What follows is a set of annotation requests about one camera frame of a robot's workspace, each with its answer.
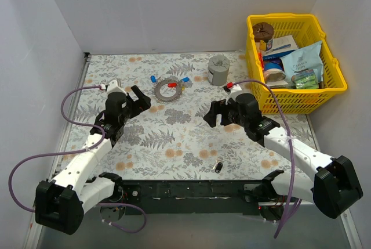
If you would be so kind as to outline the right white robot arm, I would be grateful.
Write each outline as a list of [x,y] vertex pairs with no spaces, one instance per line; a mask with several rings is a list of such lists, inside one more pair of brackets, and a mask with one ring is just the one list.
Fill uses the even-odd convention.
[[276,121],[263,116],[252,94],[242,93],[228,100],[213,101],[203,119],[215,127],[237,124],[247,137],[289,160],[307,179],[291,180],[292,173],[276,170],[265,176],[249,194],[275,201],[286,195],[311,202],[329,218],[337,218],[363,197],[363,190],[350,159],[331,157],[291,138]]

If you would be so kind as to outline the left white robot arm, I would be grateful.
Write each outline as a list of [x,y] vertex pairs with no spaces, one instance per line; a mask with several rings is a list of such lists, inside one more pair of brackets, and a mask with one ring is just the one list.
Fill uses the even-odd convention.
[[42,181],[35,192],[35,221],[59,232],[73,234],[83,216],[97,205],[118,208],[123,213],[128,207],[128,192],[122,178],[102,173],[93,182],[88,177],[123,135],[123,129],[132,119],[151,107],[151,99],[137,86],[131,87],[137,96],[133,100],[118,86],[106,90],[105,109],[96,117],[82,151],[52,180]]

